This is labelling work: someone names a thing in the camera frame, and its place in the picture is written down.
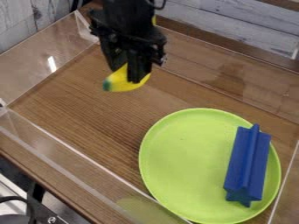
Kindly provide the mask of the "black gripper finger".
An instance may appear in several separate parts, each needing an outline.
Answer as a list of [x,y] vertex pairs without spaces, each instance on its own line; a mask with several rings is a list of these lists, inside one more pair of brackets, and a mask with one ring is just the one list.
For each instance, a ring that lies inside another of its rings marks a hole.
[[99,40],[110,69],[117,71],[127,63],[127,41],[123,38],[110,37],[101,37]]
[[127,51],[127,80],[134,84],[141,83],[153,71],[150,54],[145,51]]

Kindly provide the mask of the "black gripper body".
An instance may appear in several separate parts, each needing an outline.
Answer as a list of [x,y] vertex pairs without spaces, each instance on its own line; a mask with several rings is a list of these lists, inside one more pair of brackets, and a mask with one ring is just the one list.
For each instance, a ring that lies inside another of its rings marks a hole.
[[153,24],[158,6],[155,0],[102,0],[102,8],[89,11],[91,19],[91,34],[111,39],[126,40],[129,50],[145,51],[150,54],[153,63],[159,66],[165,63],[165,45],[167,39]]

